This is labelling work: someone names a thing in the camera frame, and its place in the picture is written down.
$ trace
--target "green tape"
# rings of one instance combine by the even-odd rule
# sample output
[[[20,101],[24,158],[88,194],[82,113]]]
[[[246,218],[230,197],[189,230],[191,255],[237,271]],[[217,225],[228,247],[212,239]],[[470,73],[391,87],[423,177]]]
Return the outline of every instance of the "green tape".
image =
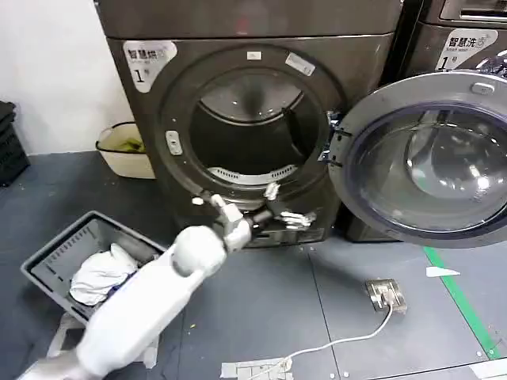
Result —
[[[445,264],[436,249],[424,247],[424,251],[433,266],[446,269]],[[444,283],[452,299],[454,299],[459,311],[464,316],[465,321],[467,321],[470,329],[481,344],[482,349],[488,355],[488,358],[500,359],[500,352],[498,348],[495,347],[497,344],[494,343],[493,338],[491,338],[488,333],[488,329],[474,312],[472,305],[468,302],[467,297],[461,289],[459,289],[456,281],[449,275],[443,275],[440,279]]]

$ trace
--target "power cord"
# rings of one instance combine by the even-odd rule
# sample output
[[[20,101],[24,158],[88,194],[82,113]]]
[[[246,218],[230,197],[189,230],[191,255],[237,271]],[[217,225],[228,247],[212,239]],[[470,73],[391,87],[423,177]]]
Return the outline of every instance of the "power cord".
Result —
[[[345,339],[334,340],[333,342],[329,342],[328,344],[324,344],[321,347],[307,348],[306,350],[296,351],[296,352],[290,354],[289,356],[284,357],[280,362],[278,362],[274,366],[270,367],[269,369],[264,370],[264,371],[262,371],[259,374],[255,374],[254,376],[250,376],[249,378],[247,378],[247,380],[252,380],[254,378],[258,378],[259,376],[262,376],[263,374],[268,374],[269,372],[271,372],[275,368],[278,368],[282,364],[286,363],[288,360],[290,360],[290,359],[292,359],[292,358],[294,358],[294,357],[296,357],[298,355],[309,354],[311,352],[317,352],[317,351],[325,350],[326,348],[332,347],[335,344],[339,344],[339,343],[357,342],[358,340],[367,340],[367,339],[373,338],[378,333],[380,333],[383,330],[384,327],[386,327],[387,323],[391,319],[391,316],[393,315],[393,300],[391,299],[391,297],[385,297],[385,296],[383,296],[383,301],[384,301],[384,305],[387,305],[387,307],[389,308],[389,311],[387,312],[387,316],[384,318],[382,324],[377,328],[377,330],[375,330],[371,334],[363,335],[363,336],[355,336],[353,338],[345,338]]]

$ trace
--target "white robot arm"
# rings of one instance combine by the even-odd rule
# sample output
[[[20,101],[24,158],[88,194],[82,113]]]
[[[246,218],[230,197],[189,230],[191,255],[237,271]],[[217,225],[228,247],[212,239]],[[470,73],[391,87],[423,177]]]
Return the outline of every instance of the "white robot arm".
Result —
[[[268,221],[279,219],[292,229],[311,224],[305,215],[269,207],[276,186],[268,186],[268,206],[248,218],[221,196],[212,196],[209,201],[220,213],[218,234],[206,226],[181,231],[165,253],[143,266],[97,310],[74,350],[34,363],[19,380],[98,380],[133,362],[222,266],[227,254],[243,248]]]

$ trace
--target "white towel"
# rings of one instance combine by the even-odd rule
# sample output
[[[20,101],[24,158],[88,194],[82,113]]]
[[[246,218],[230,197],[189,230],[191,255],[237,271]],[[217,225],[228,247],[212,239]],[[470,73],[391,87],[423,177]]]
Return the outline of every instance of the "white towel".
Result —
[[[137,271],[137,262],[118,244],[111,250],[95,253],[82,263],[71,281],[73,299],[88,306],[106,299],[112,287],[122,284]]]

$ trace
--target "door glass window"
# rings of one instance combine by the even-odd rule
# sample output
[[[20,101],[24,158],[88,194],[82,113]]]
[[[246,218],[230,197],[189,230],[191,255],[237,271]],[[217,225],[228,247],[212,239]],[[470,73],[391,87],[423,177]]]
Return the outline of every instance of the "door glass window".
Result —
[[[218,77],[194,108],[190,140],[222,181],[266,185],[291,176],[313,152],[326,114],[276,71]]]
[[[507,203],[507,133],[464,107],[402,110],[356,146],[351,186],[383,218],[428,232],[488,223]]]

